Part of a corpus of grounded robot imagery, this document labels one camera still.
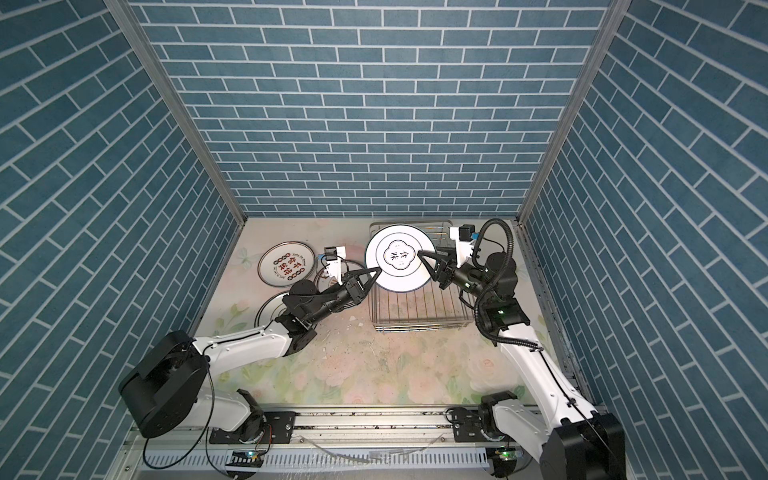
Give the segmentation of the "large plate green rim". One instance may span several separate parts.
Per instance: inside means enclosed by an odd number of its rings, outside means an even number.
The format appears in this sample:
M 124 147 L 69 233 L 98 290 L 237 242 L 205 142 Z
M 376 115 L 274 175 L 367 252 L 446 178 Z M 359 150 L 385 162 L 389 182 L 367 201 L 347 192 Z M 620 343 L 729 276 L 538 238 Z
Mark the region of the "large plate green rim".
M 258 263 L 258 275 L 269 286 L 289 287 L 313 273 L 315 260 L 315 253 L 307 244 L 283 242 L 264 253 Z

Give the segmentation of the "white plate green clover emblem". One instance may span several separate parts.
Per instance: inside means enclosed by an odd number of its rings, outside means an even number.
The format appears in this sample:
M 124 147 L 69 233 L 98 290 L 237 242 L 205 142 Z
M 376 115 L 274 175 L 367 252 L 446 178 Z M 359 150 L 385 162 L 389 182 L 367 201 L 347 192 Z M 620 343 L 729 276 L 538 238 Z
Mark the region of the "white plate green clover emblem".
M 283 298 L 288 294 L 287 291 L 278 293 L 269 298 L 258 310 L 255 319 L 254 327 L 267 326 L 275 318 L 283 315 L 287 307 L 283 302 Z

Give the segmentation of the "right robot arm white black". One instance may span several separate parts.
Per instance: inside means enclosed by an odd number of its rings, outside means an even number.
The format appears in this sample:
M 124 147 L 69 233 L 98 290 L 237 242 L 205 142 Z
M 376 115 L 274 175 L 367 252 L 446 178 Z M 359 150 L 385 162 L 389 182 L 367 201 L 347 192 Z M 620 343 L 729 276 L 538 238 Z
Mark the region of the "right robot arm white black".
M 525 451 L 545 479 L 624 479 L 625 432 L 615 415 L 601 413 L 568 380 L 536 337 L 515 297 L 514 235 L 501 219 L 480 229 L 458 228 L 455 250 L 421 250 L 417 256 L 441 287 L 474 296 L 474 324 L 518 369 L 538 410 L 512 393 L 482 398 L 484 433 L 508 437 Z

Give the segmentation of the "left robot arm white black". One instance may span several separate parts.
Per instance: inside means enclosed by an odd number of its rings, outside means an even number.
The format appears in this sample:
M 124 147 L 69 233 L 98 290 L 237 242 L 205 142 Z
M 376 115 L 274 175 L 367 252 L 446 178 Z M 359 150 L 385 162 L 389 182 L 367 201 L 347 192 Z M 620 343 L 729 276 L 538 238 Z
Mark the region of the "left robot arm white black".
M 351 270 L 324 291 L 310 280 L 299 281 L 281 299 L 285 312 L 260 327 L 213 337 L 193 338 L 181 330 L 167 334 L 118 387 L 141 435 L 151 439 L 177 427 L 203 427 L 241 443 L 260 439 L 266 421 L 253 396 L 244 389 L 217 393 L 213 380 L 299 352 L 316 337 L 320 321 L 359 305 L 381 273 L 379 267 Z

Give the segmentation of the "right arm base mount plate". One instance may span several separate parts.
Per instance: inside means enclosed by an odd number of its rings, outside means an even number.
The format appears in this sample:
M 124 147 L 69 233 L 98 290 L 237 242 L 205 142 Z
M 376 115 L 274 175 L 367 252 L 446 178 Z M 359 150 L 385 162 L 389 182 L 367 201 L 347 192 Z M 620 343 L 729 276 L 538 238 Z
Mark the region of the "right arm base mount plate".
M 477 410 L 452 407 L 444 412 L 444 416 L 451 426 L 456 442 L 493 442 L 500 439 L 492 433 L 490 426 Z

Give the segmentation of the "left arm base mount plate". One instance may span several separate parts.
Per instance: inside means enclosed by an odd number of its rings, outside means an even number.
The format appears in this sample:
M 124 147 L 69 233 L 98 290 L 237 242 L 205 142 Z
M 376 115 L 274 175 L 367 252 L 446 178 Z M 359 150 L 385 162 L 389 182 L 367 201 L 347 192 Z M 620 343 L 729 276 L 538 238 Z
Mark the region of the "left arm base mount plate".
M 297 413 L 295 411 L 267 411 L 259 418 L 251 415 L 234 431 L 214 428 L 209 443 L 218 445 L 288 444 L 291 440 Z

